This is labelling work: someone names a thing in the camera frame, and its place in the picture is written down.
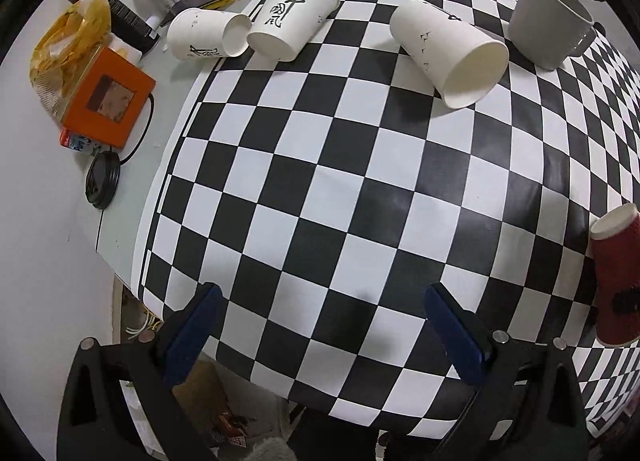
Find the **white paper cup lying left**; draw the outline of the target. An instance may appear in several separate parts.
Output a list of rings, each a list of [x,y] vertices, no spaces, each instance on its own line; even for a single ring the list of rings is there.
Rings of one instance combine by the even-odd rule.
[[[244,14],[188,8],[171,21],[167,45],[178,59],[238,57],[252,22]]]

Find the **white paper cup lying centre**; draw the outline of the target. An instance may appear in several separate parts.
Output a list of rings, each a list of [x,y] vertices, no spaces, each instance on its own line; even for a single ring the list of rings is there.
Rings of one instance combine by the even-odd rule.
[[[398,6],[390,18],[390,33],[450,109],[484,98],[509,63],[504,42],[426,1]]]

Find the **white paper cup with calligraphy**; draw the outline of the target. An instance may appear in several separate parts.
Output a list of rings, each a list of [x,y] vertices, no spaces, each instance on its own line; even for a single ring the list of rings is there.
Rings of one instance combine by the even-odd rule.
[[[265,0],[247,35],[256,53],[292,62],[341,0]]]

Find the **black white checkered tablecloth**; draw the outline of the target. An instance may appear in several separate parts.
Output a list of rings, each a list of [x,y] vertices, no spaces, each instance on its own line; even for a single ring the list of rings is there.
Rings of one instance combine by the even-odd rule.
[[[139,227],[131,290],[160,318],[224,302],[205,349],[334,417],[444,436],[472,396],[426,320],[441,282],[492,330],[573,355],[601,434],[639,348],[596,339],[588,229],[639,197],[639,77],[605,38],[553,71],[512,54],[448,110],[390,35],[408,0],[341,0],[294,62],[204,71]],[[503,36],[516,0],[425,0]]]

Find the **small red blue pack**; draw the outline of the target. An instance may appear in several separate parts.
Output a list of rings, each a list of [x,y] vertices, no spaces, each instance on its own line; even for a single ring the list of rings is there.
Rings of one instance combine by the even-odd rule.
[[[74,133],[65,128],[61,130],[58,141],[62,147],[89,156],[95,156],[98,152],[103,150],[102,144],[96,140],[92,140],[87,136]]]

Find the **black remote control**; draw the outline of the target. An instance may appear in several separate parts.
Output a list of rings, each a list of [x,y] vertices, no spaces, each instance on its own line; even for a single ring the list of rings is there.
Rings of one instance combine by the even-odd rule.
[[[149,53],[160,38],[157,32],[121,0],[107,2],[110,4],[114,35],[143,55]]]

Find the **orange box with window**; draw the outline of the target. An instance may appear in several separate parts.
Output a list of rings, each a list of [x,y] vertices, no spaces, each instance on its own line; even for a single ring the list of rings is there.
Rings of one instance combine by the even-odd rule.
[[[70,94],[61,124],[72,133],[122,149],[155,84],[127,59],[101,47]]]

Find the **white paper cup lying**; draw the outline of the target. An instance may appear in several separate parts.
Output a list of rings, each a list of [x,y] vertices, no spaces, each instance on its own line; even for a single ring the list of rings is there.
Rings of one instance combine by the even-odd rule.
[[[398,6],[390,18],[390,33],[450,109],[484,98],[509,63],[504,42],[426,1]]]
[[[252,22],[244,14],[188,8],[171,21],[167,45],[178,59],[238,57]]]

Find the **red ribbed paper cup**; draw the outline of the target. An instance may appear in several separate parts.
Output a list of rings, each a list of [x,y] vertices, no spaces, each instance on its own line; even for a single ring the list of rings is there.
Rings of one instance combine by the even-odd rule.
[[[626,346],[639,339],[639,210],[626,203],[590,228],[597,276],[597,339]]]

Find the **grey ceramic mug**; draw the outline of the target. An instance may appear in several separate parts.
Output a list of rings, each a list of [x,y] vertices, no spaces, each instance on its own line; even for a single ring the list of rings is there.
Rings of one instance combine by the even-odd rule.
[[[508,37],[536,66],[554,70],[579,57],[597,37],[594,20],[579,0],[518,0]]]

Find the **yellow plastic bag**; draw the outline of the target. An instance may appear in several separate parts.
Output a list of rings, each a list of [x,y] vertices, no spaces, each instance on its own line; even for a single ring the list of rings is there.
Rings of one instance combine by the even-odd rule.
[[[29,81],[50,116],[61,122],[91,58],[111,33],[107,0],[79,0],[61,15],[32,51]]]

